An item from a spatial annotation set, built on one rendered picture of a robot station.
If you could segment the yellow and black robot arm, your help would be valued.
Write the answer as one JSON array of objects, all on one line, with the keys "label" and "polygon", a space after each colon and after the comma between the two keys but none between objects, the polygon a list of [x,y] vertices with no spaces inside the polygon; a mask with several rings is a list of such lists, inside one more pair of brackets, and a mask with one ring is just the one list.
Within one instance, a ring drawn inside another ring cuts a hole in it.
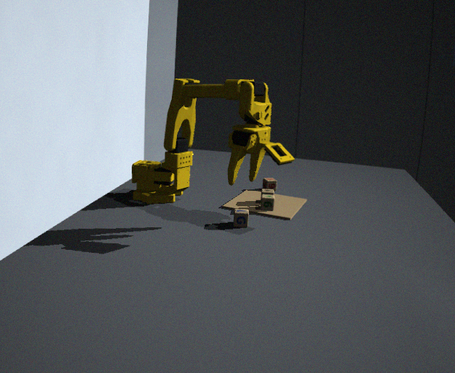
[{"label": "yellow and black robot arm", "polygon": [[[174,203],[175,195],[182,195],[189,187],[192,151],[188,152],[188,148],[194,136],[196,98],[240,101],[239,115],[247,124],[270,125],[272,104],[264,82],[227,79],[224,85],[200,85],[195,79],[174,79],[164,140],[168,152],[162,167],[160,162],[147,160],[134,165],[134,179],[137,179],[137,189],[132,193],[134,200],[148,204]],[[180,126],[182,136],[177,138]]]}]

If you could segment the tan mat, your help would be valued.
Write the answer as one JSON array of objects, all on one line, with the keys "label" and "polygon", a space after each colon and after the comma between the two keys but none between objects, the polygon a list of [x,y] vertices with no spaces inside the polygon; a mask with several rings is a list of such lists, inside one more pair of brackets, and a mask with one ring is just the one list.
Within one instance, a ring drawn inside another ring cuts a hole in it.
[{"label": "tan mat", "polygon": [[291,220],[306,202],[306,199],[274,194],[274,210],[261,210],[261,192],[245,190],[222,206],[227,209],[248,209],[249,213]]}]

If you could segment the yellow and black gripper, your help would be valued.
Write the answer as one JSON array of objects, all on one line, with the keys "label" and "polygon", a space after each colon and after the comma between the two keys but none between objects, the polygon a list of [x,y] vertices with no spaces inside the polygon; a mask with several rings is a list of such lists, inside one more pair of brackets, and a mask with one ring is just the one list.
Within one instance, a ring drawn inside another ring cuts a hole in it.
[{"label": "yellow and black gripper", "polygon": [[250,181],[256,178],[265,152],[278,165],[292,163],[295,160],[282,144],[269,142],[270,127],[245,123],[245,125],[235,125],[232,129],[234,131],[229,134],[228,143],[228,147],[232,149],[228,167],[229,185],[234,184],[246,154],[250,154]]}]

